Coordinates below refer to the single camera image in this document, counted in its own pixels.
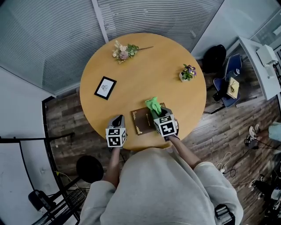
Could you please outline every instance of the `black picture frame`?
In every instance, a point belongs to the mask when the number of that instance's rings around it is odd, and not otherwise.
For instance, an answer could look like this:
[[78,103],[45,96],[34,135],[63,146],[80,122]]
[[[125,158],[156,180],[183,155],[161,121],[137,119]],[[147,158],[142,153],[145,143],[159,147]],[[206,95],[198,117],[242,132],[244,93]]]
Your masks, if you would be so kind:
[[[98,91],[98,90],[100,89],[100,87],[101,87],[102,82],[103,82],[105,79],[107,79],[107,80],[113,82],[113,85],[111,86],[111,88],[110,88],[110,90],[109,90],[109,92],[108,92],[108,95],[107,95],[106,97],[97,93],[97,91]],[[111,92],[112,92],[112,90],[113,90],[113,88],[114,88],[116,82],[117,82],[116,80],[113,80],[113,79],[110,79],[110,78],[108,78],[108,77],[106,77],[106,76],[103,76],[102,79],[101,79],[101,81],[100,81],[100,83],[99,83],[99,85],[98,85],[98,87],[97,87],[97,89],[96,89],[96,91],[95,91],[95,93],[94,93],[94,95],[96,95],[96,96],[98,96],[98,97],[101,97],[101,98],[103,98],[103,99],[105,99],[105,100],[108,100],[108,98],[109,98],[109,96],[110,96],[110,94],[111,94]]]

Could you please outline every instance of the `framed picture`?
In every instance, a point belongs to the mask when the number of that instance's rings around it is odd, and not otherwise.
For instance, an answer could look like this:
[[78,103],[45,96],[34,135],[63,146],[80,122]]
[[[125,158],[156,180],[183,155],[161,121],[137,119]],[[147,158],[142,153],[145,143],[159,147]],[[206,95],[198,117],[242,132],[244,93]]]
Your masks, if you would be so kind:
[[113,79],[110,79],[110,78],[104,76],[101,79],[101,82],[98,85],[94,94],[101,98],[108,100],[116,82],[117,82],[116,80],[113,80]]

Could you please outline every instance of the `black backpack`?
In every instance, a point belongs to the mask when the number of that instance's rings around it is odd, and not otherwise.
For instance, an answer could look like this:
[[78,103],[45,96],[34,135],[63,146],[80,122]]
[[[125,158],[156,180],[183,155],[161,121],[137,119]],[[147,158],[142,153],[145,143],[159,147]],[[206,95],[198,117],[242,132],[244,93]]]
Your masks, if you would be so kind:
[[227,51],[223,45],[211,47],[202,59],[204,73],[217,73],[221,70]]

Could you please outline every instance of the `round wooden table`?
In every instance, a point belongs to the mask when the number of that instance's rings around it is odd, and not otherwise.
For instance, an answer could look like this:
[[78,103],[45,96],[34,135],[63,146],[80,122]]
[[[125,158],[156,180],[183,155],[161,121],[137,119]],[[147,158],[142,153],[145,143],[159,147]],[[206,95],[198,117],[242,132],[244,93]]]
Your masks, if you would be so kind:
[[[125,149],[169,146],[156,131],[138,136],[134,128],[131,111],[146,107],[144,101],[156,96],[158,102],[164,102],[172,110],[179,122],[179,138],[185,138],[196,127],[206,103],[205,79],[196,60],[180,44],[160,35],[134,33],[117,40],[122,45],[154,47],[118,64],[112,56],[115,50],[112,40],[91,57],[81,78],[80,100],[93,129],[105,138],[109,120],[122,114],[128,134]],[[191,81],[179,79],[183,64],[196,68],[197,76]],[[117,81],[108,100],[94,95],[103,76]]]

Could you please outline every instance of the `green cloth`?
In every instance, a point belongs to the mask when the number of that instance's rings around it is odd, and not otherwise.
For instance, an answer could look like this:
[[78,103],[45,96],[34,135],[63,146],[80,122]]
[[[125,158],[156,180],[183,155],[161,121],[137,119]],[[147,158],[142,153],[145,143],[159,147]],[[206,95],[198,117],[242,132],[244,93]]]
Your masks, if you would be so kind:
[[157,101],[157,97],[145,101],[146,106],[152,111],[155,110],[158,115],[161,114],[161,105]]

